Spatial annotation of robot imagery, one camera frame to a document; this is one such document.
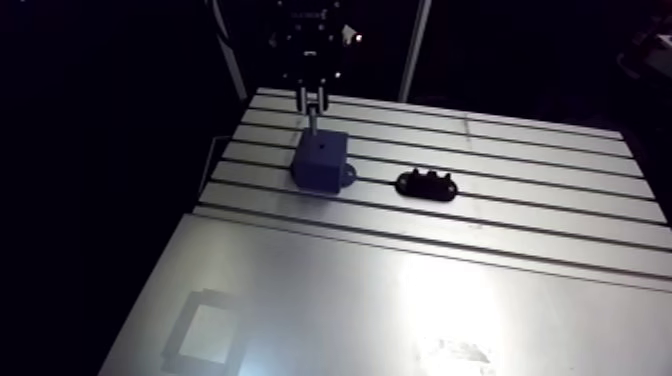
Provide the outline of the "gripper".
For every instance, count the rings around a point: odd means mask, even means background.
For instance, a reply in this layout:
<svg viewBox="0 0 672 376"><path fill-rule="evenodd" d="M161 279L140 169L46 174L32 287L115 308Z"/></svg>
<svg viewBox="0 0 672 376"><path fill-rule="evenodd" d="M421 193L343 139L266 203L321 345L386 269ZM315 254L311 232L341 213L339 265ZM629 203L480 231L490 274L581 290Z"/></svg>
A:
<svg viewBox="0 0 672 376"><path fill-rule="evenodd" d="M296 106L300 114L308 112L306 84L319 84L318 111L328 110L326 84L343 75L347 10L348 3L339 0L271 3L272 55L282 80L297 84Z"/></svg>

